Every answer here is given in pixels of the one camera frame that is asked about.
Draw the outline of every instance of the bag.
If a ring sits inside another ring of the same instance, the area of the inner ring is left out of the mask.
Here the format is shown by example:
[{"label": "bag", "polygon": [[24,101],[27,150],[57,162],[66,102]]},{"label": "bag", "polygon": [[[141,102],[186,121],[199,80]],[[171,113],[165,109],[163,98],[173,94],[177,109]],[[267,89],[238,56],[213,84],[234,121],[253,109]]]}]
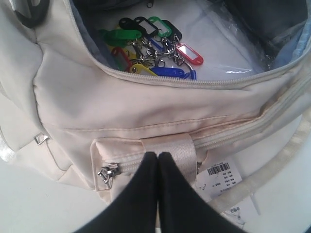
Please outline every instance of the bag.
[{"label": "bag", "polygon": [[[71,0],[50,1],[45,19],[30,29],[5,0],[0,6],[2,157],[95,190],[110,202],[146,151],[170,152],[194,184],[198,172],[216,167],[219,173],[219,161],[248,150],[241,166],[256,162],[243,181],[209,204],[221,213],[257,191],[294,158],[310,131],[310,17],[279,53],[282,67],[265,72],[246,49],[249,41],[243,37],[241,43],[205,4],[159,0],[152,8],[142,2],[90,14]],[[203,56],[198,80],[116,70],[97,29],[113,28],[125,16],[153,14],[176,25],[182,41],[192,41]]]}]

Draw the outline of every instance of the barcode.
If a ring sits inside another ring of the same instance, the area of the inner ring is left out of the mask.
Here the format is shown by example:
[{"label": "barcode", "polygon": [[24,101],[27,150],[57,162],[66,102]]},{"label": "barcode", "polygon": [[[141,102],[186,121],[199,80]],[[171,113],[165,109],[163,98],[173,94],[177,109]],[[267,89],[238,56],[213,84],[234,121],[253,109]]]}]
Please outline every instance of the barcode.
[{"label": "barcode", "polygon": [[229,169],[230,169],[229,163],[225,163],[225,164],[220,164],[218,166],[211,167],[207,169],[207,172],[211,176],[222,171],[227,171]]}]

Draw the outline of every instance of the white bag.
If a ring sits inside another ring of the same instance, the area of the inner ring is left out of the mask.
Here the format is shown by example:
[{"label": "white bag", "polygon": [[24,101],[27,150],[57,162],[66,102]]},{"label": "white bag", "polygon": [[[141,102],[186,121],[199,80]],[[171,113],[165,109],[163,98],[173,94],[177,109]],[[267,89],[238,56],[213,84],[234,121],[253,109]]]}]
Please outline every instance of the white bag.
[{"label": "white bag", "polygon": [[[310,19],[295,50],[301,54],[288,65],[205,81],[109,68],[70,0],[51,1],[32,30],[4,0],[0,29],[0,132],[15,152],[8,162],[96,190],[107,202],[128,184],[146,151],[170,152],[194,183],[198,170],[278,138],[271,154],[253,150],[250,158],[261,162],[248,178],[209,203],[223,212],[274,177],[309,134]],[[120,174],[109,177],[102,167],[115,164]]]}]

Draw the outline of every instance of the black key tag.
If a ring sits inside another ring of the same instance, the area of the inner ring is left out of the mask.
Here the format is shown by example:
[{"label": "black key tag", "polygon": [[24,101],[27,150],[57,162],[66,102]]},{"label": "black key tag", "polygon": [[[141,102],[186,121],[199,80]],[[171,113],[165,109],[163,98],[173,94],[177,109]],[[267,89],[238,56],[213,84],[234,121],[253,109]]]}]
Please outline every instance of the black key tag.
[{"label": "black key tag", "polygon": [[144,27],[140,26],[138,23],[130,18],[122,18],[119,20],[120,28],[124,30],[137,30],[140,31],[144,36],[148,35]]},{"label": "black key tag", "polygon": [[154,37],[158,34],[159,29],[149,20],[147,20],[145,17],[137,17],[134,19],[135,23],[137,23],[139,26],[143,27],[147,35],[149,37]]},{"label": "black key tag", "polygon": [[174,35],[176,34],[178,39],[181,40],[182,38],[182,33],[174,26],[171,24],[171,22],[169,22],[168,20],[162,20],[167,26],[170,27],[170,29],[172,30],[172,34],[168,37],[168,39],[170,41],[172,41],[174,39]]}]

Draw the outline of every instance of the red key tag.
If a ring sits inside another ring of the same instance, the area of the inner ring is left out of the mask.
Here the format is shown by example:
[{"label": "red key tag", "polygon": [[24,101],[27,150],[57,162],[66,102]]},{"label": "red key tag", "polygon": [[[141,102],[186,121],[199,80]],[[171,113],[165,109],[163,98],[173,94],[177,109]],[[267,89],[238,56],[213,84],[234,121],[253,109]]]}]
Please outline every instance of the red key tag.
[{"label": "red key tag", "polygon": [[115,47],[111,51],[111,55],[114,57],[114,59],[117,63],[117,66],[119,67],[119,70],[121,70],[121,71],[129,71],[130,70],[132,63],[122,48]]},{"label": "red key tag", "polygon": [[188,45],[184,43],[179,43],[176,47],[179,53],[188,60],[193,65],[202,65],[204,62],[203,57],[198,54],[196,51],[194,51],[193,48],[189,47]]}]

